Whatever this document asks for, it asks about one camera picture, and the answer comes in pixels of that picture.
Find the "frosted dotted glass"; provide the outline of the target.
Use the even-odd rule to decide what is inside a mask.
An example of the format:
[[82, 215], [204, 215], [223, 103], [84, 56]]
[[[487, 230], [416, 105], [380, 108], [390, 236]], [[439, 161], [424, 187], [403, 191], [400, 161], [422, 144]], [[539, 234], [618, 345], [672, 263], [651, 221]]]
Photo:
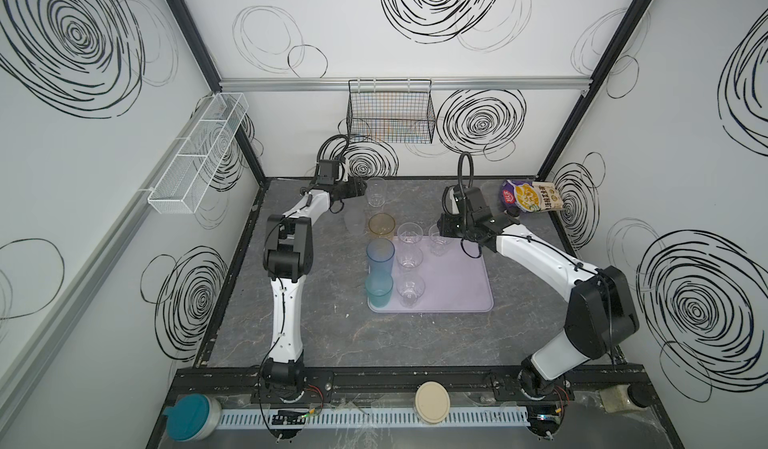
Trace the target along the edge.
[[346, 208], [343, 211], [343, 220], [347, 231], [352, 235], [363, 235], [367, 230], [366, 214], [359, 208]]

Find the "clear glass back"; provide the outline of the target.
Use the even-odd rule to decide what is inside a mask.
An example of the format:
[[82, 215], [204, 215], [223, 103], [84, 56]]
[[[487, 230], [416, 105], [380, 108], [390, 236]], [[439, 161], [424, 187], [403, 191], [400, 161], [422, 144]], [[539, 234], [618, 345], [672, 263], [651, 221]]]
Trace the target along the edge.
[[372, 177], [366, 181], [365, 196], [370, 207], [381, 208], [387, 199], [387, 181], [380, 177]]

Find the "lilac plastic tray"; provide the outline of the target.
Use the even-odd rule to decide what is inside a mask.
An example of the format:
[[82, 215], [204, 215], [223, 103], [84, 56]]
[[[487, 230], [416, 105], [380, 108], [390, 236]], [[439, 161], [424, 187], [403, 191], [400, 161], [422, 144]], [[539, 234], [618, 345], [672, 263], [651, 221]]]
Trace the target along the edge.
[[[381, 314], [411, 313], [485, 313], [494, 307], [494, 298], [488, 279], [485, 261], [465, 254], [454, 241], [449, 251], [436, 257], [430, 252], [429, 240], [422, 239], [417, 246], [424, 260], [416, 270], [403, 271], [397, 261], [393, 263], [393, 289], [389, 303], [382, 308], [368, 308]], [[397, 282], [402, 275], [417, 274], [425, 282], [425, 292], [414, 307], [402, 305]]]

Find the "yellow plastic cup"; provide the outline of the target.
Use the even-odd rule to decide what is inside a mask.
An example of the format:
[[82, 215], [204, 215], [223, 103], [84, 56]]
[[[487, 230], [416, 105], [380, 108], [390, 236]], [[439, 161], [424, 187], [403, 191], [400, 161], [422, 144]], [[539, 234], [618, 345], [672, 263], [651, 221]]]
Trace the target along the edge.
[[396, 229], [396, 221], [388, 213], [377, 213], [368, 220], [368, 231], [375, 238], [391, 239]]

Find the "clear faceted glass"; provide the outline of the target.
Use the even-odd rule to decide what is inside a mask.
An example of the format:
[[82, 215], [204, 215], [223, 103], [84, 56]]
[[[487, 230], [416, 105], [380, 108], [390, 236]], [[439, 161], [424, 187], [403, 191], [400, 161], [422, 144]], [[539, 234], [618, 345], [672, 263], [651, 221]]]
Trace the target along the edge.
[[415, 244], [401, 244], [396, 249], [396, 258], [403, 271], [418, 269], [424, 260], [422, 250]]

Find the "blue plastic cup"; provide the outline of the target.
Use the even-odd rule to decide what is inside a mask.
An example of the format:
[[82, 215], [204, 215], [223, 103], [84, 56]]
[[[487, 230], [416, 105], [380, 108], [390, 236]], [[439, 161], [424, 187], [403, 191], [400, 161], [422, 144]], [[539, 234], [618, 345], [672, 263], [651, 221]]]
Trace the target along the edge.
[[370, 274], [391, 274], [395, 246], [390, 239], [376, 238], [370, 241], [366, 246], [366, 256]]

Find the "teal plastic cup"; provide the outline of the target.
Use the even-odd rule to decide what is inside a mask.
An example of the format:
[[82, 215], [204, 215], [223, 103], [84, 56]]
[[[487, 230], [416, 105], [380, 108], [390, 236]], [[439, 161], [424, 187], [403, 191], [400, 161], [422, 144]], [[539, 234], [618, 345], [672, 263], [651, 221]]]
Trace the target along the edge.
[[385, 307], [391, 298], [394, 280], [390, 273], [370, 273], [365, 280], [368, 302], [374, 308]]

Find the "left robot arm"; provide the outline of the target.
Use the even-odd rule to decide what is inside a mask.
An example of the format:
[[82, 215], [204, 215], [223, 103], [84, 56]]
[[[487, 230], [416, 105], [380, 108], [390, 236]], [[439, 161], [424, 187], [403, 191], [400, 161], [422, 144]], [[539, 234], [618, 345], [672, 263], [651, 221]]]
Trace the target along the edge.
[[298, 202], [267, 218], [263, 266], [273, 302], [272, 338], [259, 364], [266, 385], [296, 398], [306, 387], [301, 339], [302, 293], [314, 262], [313, 225], [336, 204], [365, 194], [366, 183], [353, 176], [343, 156], [320, 159]]

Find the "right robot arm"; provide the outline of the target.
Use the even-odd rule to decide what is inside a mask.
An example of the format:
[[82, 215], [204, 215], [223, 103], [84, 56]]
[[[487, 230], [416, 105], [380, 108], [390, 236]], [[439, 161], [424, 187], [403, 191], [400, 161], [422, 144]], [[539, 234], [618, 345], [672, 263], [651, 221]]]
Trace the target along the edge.
[[506, 257], [547, 283], [567, 303], [563, 328], [527, 356], [518, 381], [524, 395], [542, 400], [564, 374], [606, 354], [640, 328], [626, 275], [577, 259], [540, 238], [517, 217], [493, 214], [479, 188], [457, 183], [441, 195], [440, 235]]

